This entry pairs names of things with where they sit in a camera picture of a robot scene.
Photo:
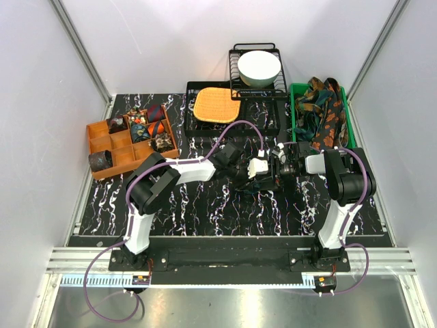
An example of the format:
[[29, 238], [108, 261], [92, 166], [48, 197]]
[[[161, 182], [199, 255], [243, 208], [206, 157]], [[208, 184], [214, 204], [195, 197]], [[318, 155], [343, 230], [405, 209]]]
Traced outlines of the dark green tie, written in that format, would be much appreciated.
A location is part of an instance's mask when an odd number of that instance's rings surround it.
[[256, 178], [251, 182], [253, 192], [278, 191], [281, 189], [281, 181], [277, 178]]

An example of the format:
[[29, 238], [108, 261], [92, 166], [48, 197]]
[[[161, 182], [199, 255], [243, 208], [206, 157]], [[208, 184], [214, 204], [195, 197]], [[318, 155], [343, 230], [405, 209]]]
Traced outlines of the brown blue tie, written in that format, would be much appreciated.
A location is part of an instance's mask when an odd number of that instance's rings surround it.
[[110, 150], [103, 150], [92, 153], [88, 156], [89, 166], [92, 172], [99, 172], [113, 166]]

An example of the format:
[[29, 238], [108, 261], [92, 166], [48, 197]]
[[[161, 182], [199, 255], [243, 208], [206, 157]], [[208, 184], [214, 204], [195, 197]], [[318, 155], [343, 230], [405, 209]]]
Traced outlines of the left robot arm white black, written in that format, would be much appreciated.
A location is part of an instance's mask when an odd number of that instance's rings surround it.
[[152, 221], [178, 185], [207, 182], [220, 175], [238, 178], [243, 183], [252, 181], [266, 169], [260, 158], [244, 161], [242, 152], [232, 143], [221, 151], [194, 159], [167, 159], [153, 152], [130, 175], [126, 182], [126, 204], [130, 219], [124, 245], [124, 263], [134, 271], [147, 264], [145, 250], [150, 245]]

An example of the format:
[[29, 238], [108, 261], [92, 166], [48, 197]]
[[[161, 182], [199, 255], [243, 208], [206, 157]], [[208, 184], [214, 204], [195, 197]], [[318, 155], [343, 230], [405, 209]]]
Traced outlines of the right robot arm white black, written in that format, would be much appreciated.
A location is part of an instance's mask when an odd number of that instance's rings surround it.
[[248, 175], [261, 190], [283, 188], [291, 178], [323, 175], [330, 196], [326, 220], [302, 263], [318, 271], [333, 269], [344, 259], [346, 236], [363, 202], [376, 192], [376, 180], [361, 148], [318, 150], [306, 142], [280, 143], [250, 164]]

